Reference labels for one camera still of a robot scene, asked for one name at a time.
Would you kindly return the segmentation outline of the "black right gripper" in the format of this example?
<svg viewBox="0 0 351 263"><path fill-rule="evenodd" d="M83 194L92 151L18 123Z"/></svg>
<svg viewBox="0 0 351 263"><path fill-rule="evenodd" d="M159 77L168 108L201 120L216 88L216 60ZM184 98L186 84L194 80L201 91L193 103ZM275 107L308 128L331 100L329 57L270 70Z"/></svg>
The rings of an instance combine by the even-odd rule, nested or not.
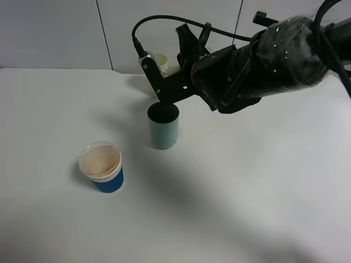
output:
<svg viewBox="0 0 351 263"><path fill-rule="evenodd" d="M177 60L183 84L191 95L199 96L212 111L231 114L255 105L262 99L248 94L251 47L234 45L210 54L189 45L180 47Z"/></svg>

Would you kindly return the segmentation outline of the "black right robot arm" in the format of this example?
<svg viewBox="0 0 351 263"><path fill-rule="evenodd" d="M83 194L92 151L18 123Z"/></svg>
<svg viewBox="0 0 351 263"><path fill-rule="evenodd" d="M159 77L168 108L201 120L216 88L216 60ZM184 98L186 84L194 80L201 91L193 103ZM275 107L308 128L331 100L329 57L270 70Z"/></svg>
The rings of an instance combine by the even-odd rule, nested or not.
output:
<svg viewBox="0 0 351 263"><path fill-rule="evenodd" d="M235 113L265 96L314 87L350 62L350 20L321 26L305 15L271 23L241 48L205 48L209 30L196 37L177 28L177 56L187 85L212 110Z"/></svg>

